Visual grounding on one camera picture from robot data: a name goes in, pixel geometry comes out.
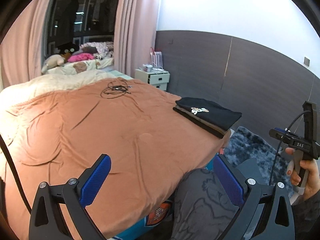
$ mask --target orange blanket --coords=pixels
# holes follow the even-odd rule
[[[113,80],[49,92],[0,111],[0,132],[30,204],[40,182],[64,184],[100,154],[110,155],[111,172],[87,207],[106,238],[158,207],[186,172],[205,166],[229,137],[227,133],[220,140],[196,126],[173,111],[178,96],[138,80],[127,81],[131,94],[102,98],[101,91]],[[29,214],[3,154],[0,176],[6,183],[9,224],[26,240]],[[74,239],[79,239],[62,207]]]

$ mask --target metal screw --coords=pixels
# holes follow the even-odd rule
[[[47,186],[47,183],[46,182],[41,182],[40,185],[39,185],[39,188],[44,188],[45,186]]]
[[[256,184],[256,181],[254,179],[248,179],[248,183],[250,185],[254,185],[254,184]]]
[[[282,182],[278,182],[278,187],[279,188],[284,188],[284,184]]]
[[[70,185],[75,184],[76,182],[77,182],[77,179],[76,179],[76,178],[72,178],[72,179],[69,179],[69,180],[68,180],[68,183],[69,183]]]

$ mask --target black device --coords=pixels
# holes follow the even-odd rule
[[[316,104],[306,101],[303,104],[304,138],[287,130],[280,128],[271,129],[269,135],[272,138],[284,142],[289,147],[294,148],[294,168],[301,178],[298,186],[293,189],[299,195],[303,195],[309,172],[300,167],[301,160],[317,160],[320,157],[320,147],[317,144],[317,111]]]
[[[219,240],[241,240],[260,203],[264,203],[265,208],[252,239],[294,240],[293,215],[283,184],[267,186],[256,183],[254,179],[246,179],[223,155],[217,155],[214,163],[229,198],[239,206],[239,211]],[[29,239],[71,240],[59,206],[65,204],[82,240],[105,240],[85,206],[93,202],[110,168],[109,156],[101,155],[78,179],[72,178],[57,186],[40,183],[31,212]]]

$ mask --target gray pants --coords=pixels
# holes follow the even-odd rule
[[[261,183],[262,176],[253,159],[243,162],[238,169],[246,178]],[[171,240],[218,239],[238,210],[230,202],[217,175],[206,169],[193,170],[182,178],[174,202]],[[244,239],[251,237],[262,206],[259,209],[247,231],[249,235]]]

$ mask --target human hand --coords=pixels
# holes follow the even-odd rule
[[[287,154],[293,155],[294,149],[287,148],[285,149],[285,152]],[[292,185],[297,186],[301,181],[301,178],[297,174],[297,172],[293,169],[293,167],[294,167],[294,161],[292,160],[288,165],[287,175],[291,176],[290,182],[292,183]],[[312,161],[300,161],[300,167],[309,171],[308,181],[303,194],[303,200],[307,200],[320,190],[320,178],[319,178],[318,165],[316,163],[316,160],[313,159]]]

